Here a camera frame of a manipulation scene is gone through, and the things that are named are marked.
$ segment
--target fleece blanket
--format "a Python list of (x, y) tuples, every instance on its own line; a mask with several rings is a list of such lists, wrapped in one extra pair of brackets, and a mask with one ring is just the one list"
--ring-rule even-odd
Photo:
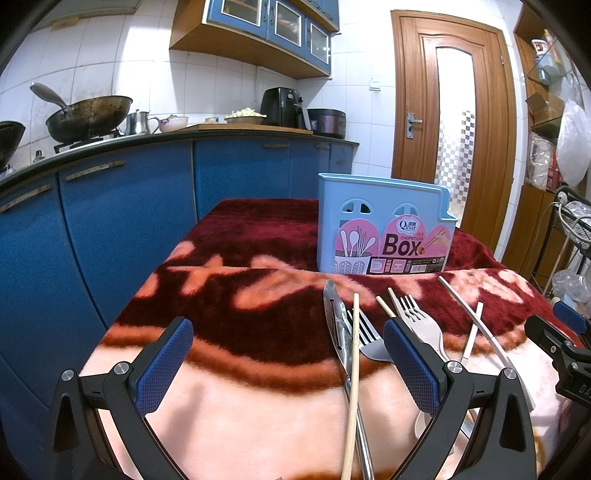
[[(550, 305), (490, 250), (456, 230), (441, 274), (336, 275), (316, 270), (317, 208), (312, 200), (227, 200), (187, 234), (140, 288), (89, 358), (82, 374), (132, 361), (177, 315), (194, 327), (191, 350), (160, 408), (147, 420), (190, 479), (337, 480), (347, 403), (342, 367), (324, 317), (322, 291), (337, 285), (379, 332), (387, 321), (375, 296), (412, 294), (437, 320), (459, 359), (470, 320), (437, 281), (443, 277), (475, 309), (509, 353), (537, 404), (532, 423), (538, 470), (553, 454), (564, 399), (549, 357), (530, 342), (532, 314), (558, 324)], [(468, 369), (497, 374), (502, 364), (477, 336)], [(359, 406), (376, 477), (389, 478), (416, 442), (418, 409), (396, 368), (361, 357)], [(124, 471), (140, 478), (112, 420), (106, 432)], [(438, 478), (449, 478), (461, 436)], [(360, 478), (358, 464), (353, 477)]]

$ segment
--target metal bolt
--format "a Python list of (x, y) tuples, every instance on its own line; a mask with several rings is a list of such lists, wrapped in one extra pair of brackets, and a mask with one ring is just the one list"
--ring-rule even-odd
[(517, 372), (515, 370), (513, 370), (512, 368), (505, 368), (503, 370), (503, 373), (505, 374), (505, 376), (509, 379), (509, 380), (514, 380), (517, 378)]
[(447, 369), (453, 374), (458, 374), (459, 372), (464, 370), (464, 367), (462, 367), (462, 364), (460, 362), (456, 362), (454, 360), (447, 364)]
[(127, 373), (127, 370), (129, 370), (129, 363), (119, 362), (117, 365), (115, 365), (113, 370), (117, 375), (123, 375), (124, 373)]
[(68, 380), (71, 380), (72, 378), (74, 378), (74, 371), (73, 370), (66, 370), (61, 375), (61, 379), (64, 382), (67, 382)]

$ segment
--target cabinet glass panel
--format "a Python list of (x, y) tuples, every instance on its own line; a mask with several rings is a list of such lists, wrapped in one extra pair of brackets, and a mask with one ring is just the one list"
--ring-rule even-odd
[(281, 2), (277, 2), (275, 35), (301, 46), (301, 15)]
[(261, 0), (223, 0), (222, 13), (258, 27), (261, 25)]
[(329, 62), (329, 36), (314, 24), (310, 24), (310, 39), (312, 55), (327, 64)]
[(456, 48), (437, 49), (439, 145), (435, 184), (449, 189), (449, 212), (462, 223), (476, 131), (476, 89), (472, 56)]

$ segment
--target blue gripper pad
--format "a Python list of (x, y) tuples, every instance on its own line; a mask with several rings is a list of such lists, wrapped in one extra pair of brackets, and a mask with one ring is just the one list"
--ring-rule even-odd
[(554, 316), (564, 323), (577, 335), (582, 335), (587, 332), (587, 319), (579, 312), (569, 307), (562, 301), (557, 301), (552, 309)]
[(140, 415), (156, 411), (192, 344), (193, 324), (176, 317), (156, 342), (139, 353), (133, 363), (136, 375), (130, 375), (129, 384)]
[[(410, 335), (414, 337), (412, 341), (409, 339)], [(443, 373), (441, 370), (443, 361), (430, 345), (420, 342), (406, 325), (395, 323), (393, 320), (387, 321), (384, 325), (384, 345), (417, 407), (434, 417), (441, 406), (441, 400), (445, 394), (442, 390), (445, 389), (446, 381), (443, 377), (437, 378), (424, 357), (430, 356), (430, 360), (438, 365), (441, 373)], [(425, 347), (431, 349), (436, 359)]]

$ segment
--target countertop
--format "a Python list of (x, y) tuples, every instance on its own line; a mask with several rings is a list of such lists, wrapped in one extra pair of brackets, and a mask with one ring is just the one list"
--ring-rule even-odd
[(0, 179), (0, 194), (21, 184), (22, 182), (36, 177), (40, 174), (56, 170), (68, 163), (81, 160), (93, 155), (104, 154), (121, 148), (137, 147), (159, 142), (172, 142), (182, 140), (197, 140), (206, 137), (281, 137), (297, 138), (313, 141), (326, 141), (358, 147), (359, 144), (348, 140), (338, 140), (336, 138), (323, 137), (321, 135), (309, 135), (299, 133), (286, 133), (274, 131), (253, 131), (253, 130), (185, 130), (172, 132), (168, 134), (155, 135), (132, 135), (130, 137), (111, 138), (102, 142), (85, 145), (83, 147), (73, 148), (53, 155), (46, 160), (40, 160), (36, 163), (19, 168), (13, 173)]

